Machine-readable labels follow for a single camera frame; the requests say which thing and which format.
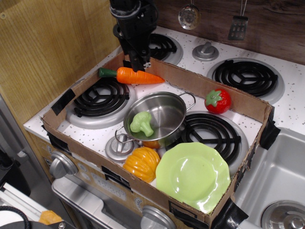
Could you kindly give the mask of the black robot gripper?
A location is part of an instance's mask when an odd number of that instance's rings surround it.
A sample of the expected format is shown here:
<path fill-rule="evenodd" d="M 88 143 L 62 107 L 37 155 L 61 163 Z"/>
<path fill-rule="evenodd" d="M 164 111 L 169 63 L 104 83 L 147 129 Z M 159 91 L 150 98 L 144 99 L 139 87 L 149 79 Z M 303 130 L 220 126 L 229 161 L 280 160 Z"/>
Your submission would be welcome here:
<path fill-rule="evenodd" d="M 123 53 L 129 55 L 134 72 L 151 67 L 150 36 L 156 29 L 157 14 L 117 15 L 114 35 L 119 39 Z"/>

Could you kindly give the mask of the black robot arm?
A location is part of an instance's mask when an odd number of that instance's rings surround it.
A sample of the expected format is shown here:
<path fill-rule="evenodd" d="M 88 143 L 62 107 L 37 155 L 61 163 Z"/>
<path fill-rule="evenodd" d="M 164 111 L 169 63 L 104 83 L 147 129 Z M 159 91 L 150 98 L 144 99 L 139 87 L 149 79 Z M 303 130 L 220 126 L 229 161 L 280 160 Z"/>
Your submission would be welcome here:
<path fill-rule="evenodd" d="M 157 27 L 159 11 L 152 0 L 111 0 L 110 12 L 117 24 L 113 34 L 118 38 L 131 68 L 145 71 L 151 66 L 150 36 Z"/>

